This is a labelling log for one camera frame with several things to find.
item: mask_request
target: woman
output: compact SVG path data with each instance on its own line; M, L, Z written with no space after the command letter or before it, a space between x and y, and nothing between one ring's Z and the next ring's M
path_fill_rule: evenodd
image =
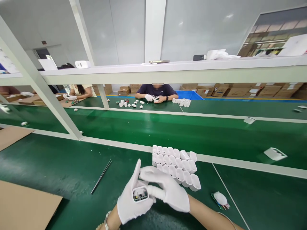
M74 68L74 66L70 63L66 63L61 67L63 69ZM93 89L93 86L91 84L69 85L69 87L70 87L70 93L67 96L67 99L71 101L88 97L97 97Z

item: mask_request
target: green workbench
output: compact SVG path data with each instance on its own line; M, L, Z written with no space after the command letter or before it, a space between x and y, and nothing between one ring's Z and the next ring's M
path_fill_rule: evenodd
M109 159L113 162L93 195L91 190ZM103 222L130 179L137 159L151 165L151 154L38 134L30 134L0 152L0 180L63 196L49 230L91 230ZM251 230L306 228L307 180L197 162L202 189L186 191L247 229L221 179ZM231 206L222 211L210 194L223 193ZM158 201L122 229L202 229L188 213Z

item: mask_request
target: gloved hand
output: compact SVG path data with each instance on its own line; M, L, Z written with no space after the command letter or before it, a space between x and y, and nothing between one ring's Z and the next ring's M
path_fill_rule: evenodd
M156 199L151 196L149 196L147 200L138 203L133 200L132 190L134 188L148 186L146 182L138 180L140 167L141 160L139 159L135 166L132 177L130 178L128 184L125 186L121 196L117 200L117 212L122 224L125 224L129 220L145 214L151 208L153 203L156 203Z
M66 99L69 99L69 100L71 100L71 101L74 101L74 100L77 100L77 96L68 95Z
M185 189L181 187L170 175L161 172L153 166L141 168L140 178L148 182L155 182L162 189L148 185L148 194L168 203L173 209L181 212L190 211L190 202Z
M153 101L153 96L151 96L151 95L149 95L149 94L146 94L145 95L145 99L147 100L147 101L149 101L149 102L152 102Z

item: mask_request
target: cardboard sheet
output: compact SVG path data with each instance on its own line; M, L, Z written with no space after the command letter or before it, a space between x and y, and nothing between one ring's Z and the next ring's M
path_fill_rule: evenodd
M0 151L14 144L16 141L32 133L33 130L20 127L7 127L0 130Z
M0 180L0 229L44 230L62 197Z

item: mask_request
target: worker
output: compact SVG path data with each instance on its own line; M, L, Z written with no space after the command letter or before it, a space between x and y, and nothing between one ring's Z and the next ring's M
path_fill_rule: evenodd
M20 91L13 86L0 86L1 95L20 94Z
M140 167L141 160L139 159L131 179L117 200L117 205L107 213L105 222L100 224L96 230L117 230L121 224L124 225L129 220L144 215L156 203L156 198L162 199L164 203L167 203L176 211L189 212L207 230L243 230L228 217L213 211L188 195L185 189L170 175L153 166ZM148 185L148 182L157 183L163 189ZM146 186L149 198L135 202L132 199L132 190L141 186Z
M169 84L143 84L135 94L135 98L145 98L147 101L161 103L178 99L178 94Z
M66 63L61 66L63 69L74 68L70 63ZM70 93L67 99L74 101L77 99L83 99L88 97L97 97L91 84L82 84L82 85L69 85Z

